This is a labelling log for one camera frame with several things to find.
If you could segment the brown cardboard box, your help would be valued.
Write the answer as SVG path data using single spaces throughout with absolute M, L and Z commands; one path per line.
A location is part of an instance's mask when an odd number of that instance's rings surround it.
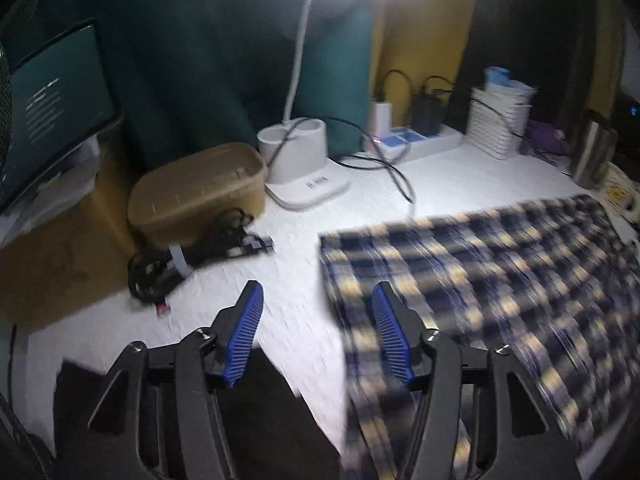
M 76 206 L 1 249 L 1 312 L 40 330 L 127 285 L 130 182 L 111 152 Z

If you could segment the teal curtain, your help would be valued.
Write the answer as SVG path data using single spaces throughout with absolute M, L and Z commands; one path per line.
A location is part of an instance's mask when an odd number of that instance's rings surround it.
M 308 39 L 371 0 L 314 0 Z M 303 0 L 1 0 L 11 62 L 89 20 L 125 122 L 116 155 L 142 174 L 280 122 Z

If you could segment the white slatted storage basket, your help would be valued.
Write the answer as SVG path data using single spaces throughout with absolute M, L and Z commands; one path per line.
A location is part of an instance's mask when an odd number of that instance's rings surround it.
M 495 159 L 511 158 L 520 149 L 529 111 L 530 104 L 526 100 L 474 88 L 466 140 Z

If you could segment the black power adapter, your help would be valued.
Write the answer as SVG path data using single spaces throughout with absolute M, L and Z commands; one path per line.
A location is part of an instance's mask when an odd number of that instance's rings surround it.
M 410 127 L 421 136 L 439 133 L 445 115 L 445 102 L 440 96 L 419 93 L 412 97 Z

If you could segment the purple cloth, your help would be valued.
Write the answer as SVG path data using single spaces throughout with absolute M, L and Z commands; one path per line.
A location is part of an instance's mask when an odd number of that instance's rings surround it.
M 570 154 L 564 132 L 545 122 L 530 120 L 525 128 L 525 139 L 537 151 L 560 156 Z

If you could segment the white desk lamp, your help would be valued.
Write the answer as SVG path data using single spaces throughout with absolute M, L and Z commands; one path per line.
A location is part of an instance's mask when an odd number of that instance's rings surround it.
M 363 151 L 369 105 L 372 16 L 365 4 L 308 39 L 314 0 L 303 0 L 283 118 L 257 133 L 268 174 L 265 187 L 286 210 L 317 206 L 347 191 L 350 170 L 385 170 L 400 195 L 413 187 L 385 159 Z

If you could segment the white textured table cover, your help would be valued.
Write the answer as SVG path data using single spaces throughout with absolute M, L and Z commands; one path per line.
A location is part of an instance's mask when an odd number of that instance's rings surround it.
M 25 427 L 52 441 L 55 378 L 64 361 L 104 372 L 130 341 L 151 347 L 171 344 L 210 324 L 220 309 L 235 302 L 247 281 L 255 280 L 265 291 L 257 343 L 304 398 L 330 442 L 341 448 L 345 360 L 322 285 L 320 235 L 578 193 L 569 177 L 542 160 L 497 160 L 470 144 L 408 162 L 401 171 L 416 192 L 413 203 L 400 196 L 381 170 L 354 172 L 345 194 L 305 211 L 268 202 L 254 231 L 273 239 L 273 253 L 201 270 L 170 296 L 165 315 L 121 290 L 33 333 L 23 373 L 14 382 L 15 409 Z

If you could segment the stainless steel tumbler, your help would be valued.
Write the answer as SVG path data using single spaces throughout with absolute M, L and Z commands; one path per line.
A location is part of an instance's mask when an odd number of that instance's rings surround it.
M 617 132 L 594 110 L 586 110 L 578 125 L 577 144 L 570 161 L 570 176 L 581 188 L 597 185 L 597 173 L 614 155 Z

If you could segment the black garment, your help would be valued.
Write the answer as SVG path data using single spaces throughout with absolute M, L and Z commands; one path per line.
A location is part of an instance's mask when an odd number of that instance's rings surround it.
M 127 346 L 106 375 L 64 362 L 60 479 L 336 479 L 340 454 L 262 349 L 233 387 L 213 350 Z

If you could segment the yellow curtain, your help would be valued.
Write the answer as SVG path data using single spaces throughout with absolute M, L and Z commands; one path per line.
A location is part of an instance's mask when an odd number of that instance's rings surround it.
M 405 125 L 413 92 L 429 76 L 457 78 L 476 0 L 371 0 L 370 87 L 387 76 L 393 125 Z

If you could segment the blue plastic bag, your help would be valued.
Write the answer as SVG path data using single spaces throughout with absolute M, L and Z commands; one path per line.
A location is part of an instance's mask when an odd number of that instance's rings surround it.
M 511 99 L 519 103 L 528 103 L 537 93 L 536 88 L 512 79 L 510 70 L 498 66 L 485 68 L 484 90 L 492 96 Z

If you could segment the white phone charger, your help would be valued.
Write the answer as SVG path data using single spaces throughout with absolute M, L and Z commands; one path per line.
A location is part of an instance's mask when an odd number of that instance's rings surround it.
M 387 101 L 373 101 L 369 112 L 369 133 L 378 139 L 390 136 L 393 125 L 393 105 Z

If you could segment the blue yellow plaid pants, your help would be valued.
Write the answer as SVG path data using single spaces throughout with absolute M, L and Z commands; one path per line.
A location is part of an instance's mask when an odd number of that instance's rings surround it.
M 416 412 L 376 331 L 381 282 L 459 344 L 510 344 L 579 452 L 634 402 L 639 265 L 589 195 L 334 232 L 319 249 L 345 350 L 346 479 L 395 478 Z

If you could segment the white power strip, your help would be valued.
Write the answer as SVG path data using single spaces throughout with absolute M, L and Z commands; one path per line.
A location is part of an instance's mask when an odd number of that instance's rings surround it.
M 393 128 L 385 138 L 364 138 L 362 145 L 371 157 L 397 165 L 454 150 L 462 141 L 461 132 L 441 125 L 439 132 L 432 136 L 424 136 L 409 127 Z

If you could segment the tan lidded plastic box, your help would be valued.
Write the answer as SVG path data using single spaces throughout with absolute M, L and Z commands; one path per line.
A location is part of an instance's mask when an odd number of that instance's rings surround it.
M 131 191 L 130 226 L 152 245 L 191 243 L 224 212 L 259 217 L 267 166 L 245 143 L 229 143 L 180 158 L 142 177 Z

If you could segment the cream bear cartoon mug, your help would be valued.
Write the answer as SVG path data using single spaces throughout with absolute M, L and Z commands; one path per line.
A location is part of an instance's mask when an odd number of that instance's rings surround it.
M 634 184 L 617 166 L 609 162 L 599 188 L 602 203 L 619 216 L 634 198 Z

